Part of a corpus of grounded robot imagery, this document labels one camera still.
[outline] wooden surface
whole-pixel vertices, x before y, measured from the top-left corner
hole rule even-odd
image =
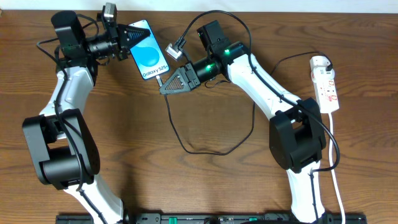
[[[96,12],[82,12],[95,17]],[[0,18],[0,223],[53,223],[59,213],[85,213],[71,196],[36,178],[22,133],[24,118],[48,102],[55,65],[36,42],[55,36],[54,11],[6,11]],[[147,19],[162,49],[175,42],[194,12],[127,12],[118,22]],[[321,50],[332,59],[340,110],[334,113],[341,162],[336,173],[347,212],[369,223],[398,219],[398,17],[385,14],[237,13],[253,35],[265,70],[281,58]],[[199,19],[186,48],[205,56],[195,29],[218,19],[231,41],[246,31],[224,15]],[[53,52],[55,45],[46,48]],[[284,62],[275,79],[301,98],[315,97],[310,56]],[[169,57],[172,70],[178,65]],[[203,86],[169,96],[172,116],[189,150],[227,151],[250,130],[251,99],[238,87]],[[228,156],[188,155],[180,147],[155,80],[143,81],[132,59],[101,67],[88,97],[86,123],[101,156],[101,174],[135,211],[263,213],[289,210],[287,175],[269,148],[269,123],[256,109],[252,136]],[[322,166],[328,165],[327,149]],[[320,175],[322,202],[340,212],[329,173]]]

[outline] white power strip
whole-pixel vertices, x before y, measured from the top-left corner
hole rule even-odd
[[[324,56],[314,56],[310,60],[311,79],[321,113],[331,113],[339,108],[334,80],[335,71],[326,70],[329,64],[329,60]]]

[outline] white wall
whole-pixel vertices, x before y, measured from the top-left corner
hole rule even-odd
[[[398,0],[0,0],[1,9],[398,13]]]

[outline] tabletop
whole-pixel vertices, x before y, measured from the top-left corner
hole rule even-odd
[[[70,195],[37,179],[22,132],[25,118],[47,104],[55,64],[35,44],[55,37],[55,11],[4,11],[0,17],[0,222],[53,223],[63,213],[86,213]],[[95,17],[95,11],[82,11]],[[147,19],[162,49],[198,12],[119,11],[118,23]],[[312,50],[333,61],[340,109],[333,113],[341,151],[336,169],[346,212],[369,223],[398,219],[398,17],[393,14],[236,13],[250,28],[253,53],[266,71],[289,55]],[[193,60],[206,55],[200,26],[219,20],[232,42],[248,44],[242,25],[205,16],[186,36]],[[55,44],[45,48],[53,52]],[[293,94],[315,97],[310,55],[279,65],[274,78]],[[171,71],[183,62],[167,57]],[[225,152],[251,128],[252,100],[234,84],[170,95],[175,126],[191,151]],[[144,81],[133,59],[100,67],[84,111],[101,157],[101,174],[134,211],[264,213],[289,210],[286,171],[269,150],[269,122],[259,108],[250,138],[228,156],[189,155],[170,126],[156,80]],[[323,117],[328,125],[327,116]],[[328,149],[322,167],[328,166]],[[320,174],[322,202],[340,212],[329,172]]]

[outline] smartphone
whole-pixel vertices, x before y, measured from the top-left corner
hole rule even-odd
[[[150,29],[148,21],[142,20],[129,26],[145,28],[150,30],[150,36],[139,42],[130,49],[131,55],[136,61],[139,72],[144,80],[161,75],[170,70],[155,35]]]

